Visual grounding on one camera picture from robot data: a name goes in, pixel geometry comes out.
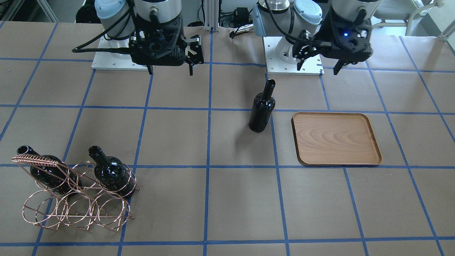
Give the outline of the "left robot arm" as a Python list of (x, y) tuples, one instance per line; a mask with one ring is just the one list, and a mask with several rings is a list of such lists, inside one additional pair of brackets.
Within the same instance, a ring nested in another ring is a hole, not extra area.
[(371, 17), (379, 0), (260, 0), (252, 10), (270, 74), (322, 75), (319, 58), (337, 60), (333, 73), (366, 61)]

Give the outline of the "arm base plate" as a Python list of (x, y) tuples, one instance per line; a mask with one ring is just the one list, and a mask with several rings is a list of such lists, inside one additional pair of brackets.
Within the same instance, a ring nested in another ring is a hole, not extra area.
[(125, 34), (124, 39), (117, 40), (109, 37), (107, 34), (101, 37), (97, 52), (95, 53), (91, 67), (96, 70), (111, 71), (148, 71), (146, 65), (137, 64), (132, 61), (128, 54), (101, 52), (101, 48), (127, 48), (129, 47), (130, 34)]
[(263, 45), (268, 74), (319, 76), (325, 73), (320, 55), (310, 57), (298, 69), (299, 63), (291, 55), (292, 45), (285, 37), (263, 37)]

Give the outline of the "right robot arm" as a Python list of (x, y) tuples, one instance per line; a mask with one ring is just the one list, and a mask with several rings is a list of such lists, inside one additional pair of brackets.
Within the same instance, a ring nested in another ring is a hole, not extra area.
[(92, 68), (149, 71), (155, 66), (203, 64), (198, 34), (183, 31), (180, 0), (96, 0), (96, 14), (107, 32), (100, 37)]

